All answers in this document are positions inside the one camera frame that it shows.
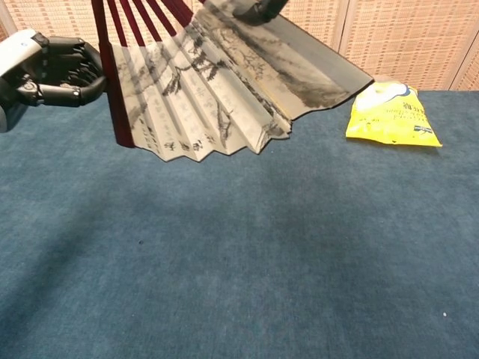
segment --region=teal carpet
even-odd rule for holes
[[[347,141],[351,102],[257,156],[116,145],[106,98],[0,136],[0,358],[479,358],[479,93],[441,149]]]

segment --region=yellow bag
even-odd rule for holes
[[[397,81],[374,82],[356,97],[346,137],[442,147],[417,90]]]

